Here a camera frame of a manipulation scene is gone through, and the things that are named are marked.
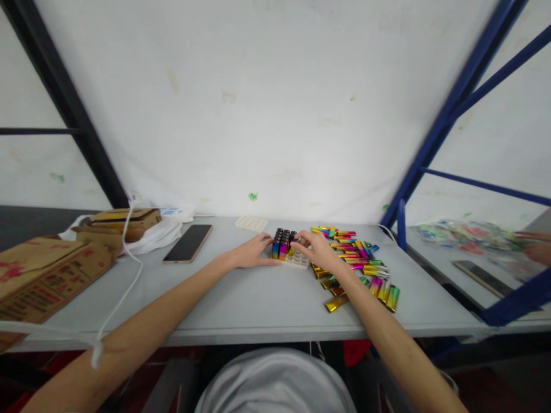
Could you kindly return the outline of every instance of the wrist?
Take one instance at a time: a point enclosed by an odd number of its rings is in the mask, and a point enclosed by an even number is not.
[[[220,254],[212,262],[220,265],[224,272],[230,272],[238,267],[235,255],[230,251]]]

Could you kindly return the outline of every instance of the metal bar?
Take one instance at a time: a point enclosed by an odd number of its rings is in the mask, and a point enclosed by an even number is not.
[[[72,134],[84,159],[114,208],[127,208],[128,199],[86,109],[65,69],[32,0],[0,0],[17,37],[25,48],[44,87]]]
[[[526,2],[527,0],[501,0],[495,8],[444,106],[438,113],[413,163],[409,167],[402,184],[394,195],[385,216],[381,220],[381,224],[385,227],[391,228],[394,225],[398,203],[401,199],[405,202],[409,201],[423,176],[420,168],[430,165],[453,126],[453,122],[448,123],[449,114],[475,89]]]
[[[505,188],[504,186],[487,184],[486,182],[476,181],[469,178],[464,178],[457,175],[452,175],[446,172],[435,171],[433,169],[421,168],[421,171],[431,175],[436,175],[452,181],[462,182],[464,184],[477,186],[478,188],[488,189],[490,191],[499,192],[515,198],[520,198],[525,201],[535,202],[536,204],[546,205],[551,207],[551,199],[539,195],[530,194],[528,192],[517,191],[515,189]]]
[[[486,324],[504,326],[523,315],[537,311],[551,301],[551,268],[518,287],[507,297],[479,314]]]
[[[0,135],[80,135],[78,128],[0,128]]]
[[[408,251],[406,242],[406,201],[400,200],[398,204],[398,246],[404,252]]]
[[[459,117],[473,107],[480,99],[491,92],[498,84],[507,79],[520,66],[524,65],[536,53],[551,42],[551,25],[540,33],[533,41],[517,53],[515,57],[509,60],[500,70],[489,78],[482,86],[470,94],[461,105],[449,116],[448,123],[455,122]]]

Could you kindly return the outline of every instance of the table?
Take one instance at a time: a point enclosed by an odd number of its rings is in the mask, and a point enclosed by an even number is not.
[[[484,309],[497,303],[499,298],[459,270],[451,261],[472,261],[511,288],[516,289],[521,285],[511,273],[490,263],[484,256],[469,254],[457,248],[442,248],[427,243],[417,235],[413,228],[406,229],[406,240],[408,248],[411,248],[428,265]],[[527,314],[504,327],[491,328],[490,332],[491,334],[516,334],[551,331],[551,303],[547,303],[542,308],[544,311]]]
[[[107,326],[113,330],[157,297],[194,274],[216,255],[252,238],[255,233],[236,228],[236,218],[197,218],[213,230],[191,264],[162,264],[172,246],[139,256],[144,268],[124,304]],[[270,220],[266,232],[278,227],[309,229],[318,222]],[[377,227],[341,224],[358,238],[377,244],[376,253],[401,289],[396,318],[413,337],[472,336],[488,328],[456,302],[440,285]],[[45,324],[97,333],[100,325],[133,280],[138,264],[116,263],[93,285],[53,315]],[[312,270],[289,266],[237,269],[227,274],[191,311],[169,337],[166,346],[346,340],[365,338],[366,332],[348,303],[332,314],[323,304],[331,298]],[[11,348],[13,352],[82,349],[64,337],[32,334]]]

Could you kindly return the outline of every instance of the white wall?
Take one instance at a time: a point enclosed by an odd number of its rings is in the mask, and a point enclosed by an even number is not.
[[[381,218],[496,0],[37,4],[125,187],[353,223]]]
[[[551,2],[530,0],[482,82],[551,22]],[[551,46],[545,47],[458,119],[432,169],[551,197]],[[546,207],[434,176],[407,206],[408,224],[440,218],[523,228]]]
[[[0,10],[0,127],[65,125]],[[109,207],[70,136],[0,137],[0,204]]]

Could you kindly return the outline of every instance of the smartphone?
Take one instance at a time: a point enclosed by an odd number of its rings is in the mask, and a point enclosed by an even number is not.
[[[165,264],[193,262],[211,231],[212,225],[192,225],[162,262]]]
[[[514,289],[502,283],[489,272],[484,271],[471,261],[452,261],[452,264],[499,298],[505,298],[514,291]]]

